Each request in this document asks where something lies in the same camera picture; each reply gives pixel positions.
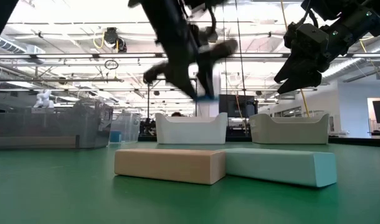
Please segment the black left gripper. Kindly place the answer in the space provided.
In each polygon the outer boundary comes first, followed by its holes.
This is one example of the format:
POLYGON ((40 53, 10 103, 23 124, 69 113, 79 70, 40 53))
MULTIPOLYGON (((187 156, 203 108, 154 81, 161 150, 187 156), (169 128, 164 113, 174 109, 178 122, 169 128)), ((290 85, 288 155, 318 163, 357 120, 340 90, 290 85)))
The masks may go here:
POLYGON ((207 97, 214 97, 212 72, 214 64, 237 50, 237 41, 228 39, 213 47, 203 48, 208 38, 216 34, 216 18, 212 8, 223 1, 173 1, 133 0, 129 7, 140 5, 156 35, 155 42, 162 46, 168 60, 152 66, 143 75, 146 83, 152 83, 163 74, 167 82, 179 88, 192 100, 197 94, 189 78, 190 64, 198 65, 197 78, 207 97), (193 12, 207 11, 211 26, 205 31, 189 21, 186 7, 193 12))

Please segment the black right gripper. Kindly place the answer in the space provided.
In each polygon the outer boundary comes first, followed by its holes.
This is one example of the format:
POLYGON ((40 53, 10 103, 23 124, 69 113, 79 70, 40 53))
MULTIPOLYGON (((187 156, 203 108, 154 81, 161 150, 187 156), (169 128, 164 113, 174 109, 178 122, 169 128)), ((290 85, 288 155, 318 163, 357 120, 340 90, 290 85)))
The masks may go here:
POLYGON ((290 48, 290 56, 276 74, 274 81, 286 80, 278 93, 288 93, 321 84, 321 71, 329 64, 323 59, 328 46, 328 35, 313 24, 292 22, 288 27, 285 43, 290 48))

